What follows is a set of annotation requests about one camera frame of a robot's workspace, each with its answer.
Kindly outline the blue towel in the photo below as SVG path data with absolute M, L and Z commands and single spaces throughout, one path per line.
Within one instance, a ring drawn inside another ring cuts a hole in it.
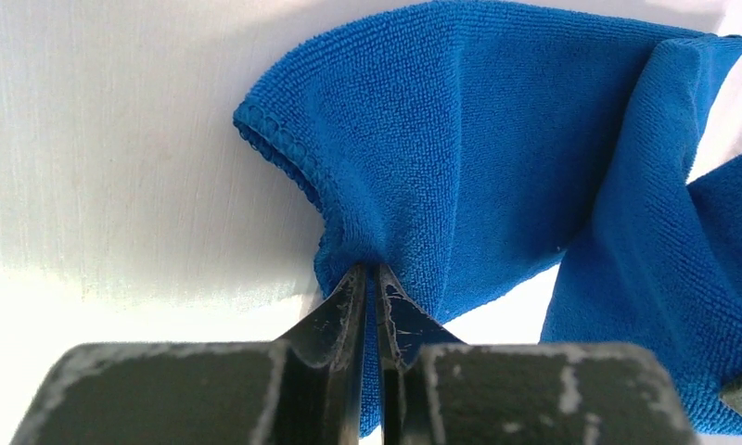
M 557 266 L 541 338 L 624 341 L 696 431 L 742 436 L 742 155 L 691 180 L 742 36 L 430 1 L 290 51 L 234 124 L 325 221 L 331 290 L 386 263 L 440 322 Z

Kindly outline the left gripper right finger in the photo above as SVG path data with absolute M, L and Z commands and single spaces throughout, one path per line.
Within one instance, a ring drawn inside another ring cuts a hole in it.
M 422 348 L 462 341 L 404 291 L 390 266 L 375 268 L 380 424 L 385 444 L 432 444 Z

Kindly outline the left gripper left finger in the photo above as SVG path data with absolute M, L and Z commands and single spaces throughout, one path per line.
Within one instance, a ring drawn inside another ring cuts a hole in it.
M 366 284 L 366 268 L 352 266 L 281 336 L 289 348 L 275 412 L 277 444 L 359 442 Z

